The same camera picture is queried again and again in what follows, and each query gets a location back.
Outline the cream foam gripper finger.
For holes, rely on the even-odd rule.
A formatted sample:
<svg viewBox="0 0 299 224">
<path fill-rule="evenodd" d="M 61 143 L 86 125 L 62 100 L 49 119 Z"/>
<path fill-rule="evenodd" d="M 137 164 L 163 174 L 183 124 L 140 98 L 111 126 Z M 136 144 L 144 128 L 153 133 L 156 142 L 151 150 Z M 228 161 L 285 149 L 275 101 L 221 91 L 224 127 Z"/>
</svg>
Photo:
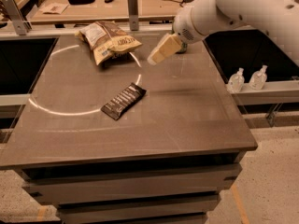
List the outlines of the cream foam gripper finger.
<svg viewBox="0 0 299 224">
<path fill-rule="evenodd" d="M 166 34 L 151 51 L 147 61 L 151 65 L 162 62 L 181 49 L 182 41 L 177 34 Z"/>
</svg>

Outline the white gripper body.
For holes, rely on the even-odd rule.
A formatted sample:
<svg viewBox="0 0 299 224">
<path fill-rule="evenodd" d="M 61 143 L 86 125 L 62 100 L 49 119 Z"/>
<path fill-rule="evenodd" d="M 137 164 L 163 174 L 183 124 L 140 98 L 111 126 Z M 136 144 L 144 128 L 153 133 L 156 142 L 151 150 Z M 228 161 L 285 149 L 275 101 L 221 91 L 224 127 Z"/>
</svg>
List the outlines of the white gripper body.
<svg viewBox="0 0 299 224">
<path fill-rule="evenodd" d="M 214 7 L 186 6 L 178 11 L 174 19 L 173 30 L 184 43 L 196 43 L 213 32 L 214 19 Z"/>
</svg>

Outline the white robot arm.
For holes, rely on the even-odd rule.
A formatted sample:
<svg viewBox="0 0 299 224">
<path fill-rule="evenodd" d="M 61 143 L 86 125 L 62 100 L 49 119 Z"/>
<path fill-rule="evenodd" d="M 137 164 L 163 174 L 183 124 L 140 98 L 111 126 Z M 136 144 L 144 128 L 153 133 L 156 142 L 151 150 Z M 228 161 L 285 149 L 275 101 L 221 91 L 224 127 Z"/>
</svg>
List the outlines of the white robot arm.
<svg viewBox="0 0 299 224">
<path fill-rule="evenodd" d="M 299 65 L 299 6 L 293 0 L 193 0 L 182 7 L 148 57 L 155 65 L 192 44 L 220 31 L 250 26 L 263 32 Z"/>
</svg>

